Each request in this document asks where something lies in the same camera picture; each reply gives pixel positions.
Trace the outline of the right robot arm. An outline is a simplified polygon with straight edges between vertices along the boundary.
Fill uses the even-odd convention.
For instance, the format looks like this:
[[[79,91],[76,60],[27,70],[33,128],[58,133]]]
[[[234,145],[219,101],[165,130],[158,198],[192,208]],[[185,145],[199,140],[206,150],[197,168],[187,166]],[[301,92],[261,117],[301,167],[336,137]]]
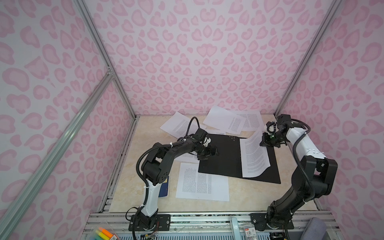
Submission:
[[[281,114],[274,122],[268,122],[262,136],[262,147],[279,148],[291,143],[297,164],[292,175],[292,186],[278,200],[273,201],[265,214],[251,214],[257,231],[291,230],[294,213],[303,205],[331,193],[338,164],[322,153],[309,137],[311,127],[290,115]]]

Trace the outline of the orange and black folder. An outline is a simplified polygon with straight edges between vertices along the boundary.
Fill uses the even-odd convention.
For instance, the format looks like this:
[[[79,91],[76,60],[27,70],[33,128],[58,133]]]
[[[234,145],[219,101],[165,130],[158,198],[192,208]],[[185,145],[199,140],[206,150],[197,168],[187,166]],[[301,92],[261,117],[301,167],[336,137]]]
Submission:
[[[272,147],[261,147],[267,152],[267,163],[270,164],[259,176],[246,178],[243,176],[241,163],[240,137],[211,135],[213,144],[218,148],[218,155],[200,161],[199,173],[234,177],[245,180],[280,184],[280,175],[275,150]]]

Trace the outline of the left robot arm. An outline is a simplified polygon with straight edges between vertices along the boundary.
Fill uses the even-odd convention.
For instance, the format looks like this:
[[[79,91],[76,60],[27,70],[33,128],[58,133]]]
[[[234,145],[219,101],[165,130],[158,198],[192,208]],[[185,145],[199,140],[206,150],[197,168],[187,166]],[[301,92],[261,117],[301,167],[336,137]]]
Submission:
[[[133,232],[138,228],[151,231],[157,227],[161,186],[169,177],[174,160],[192,153],[195,153],[199,161],[218,155],[217,147],[211,144],[207,131],[200,128],[197,117],[190,120],[185,136],[169,144],[155,143],[139,157],[136,172],[145,183],[145,195],[143,203],[131,219]]]

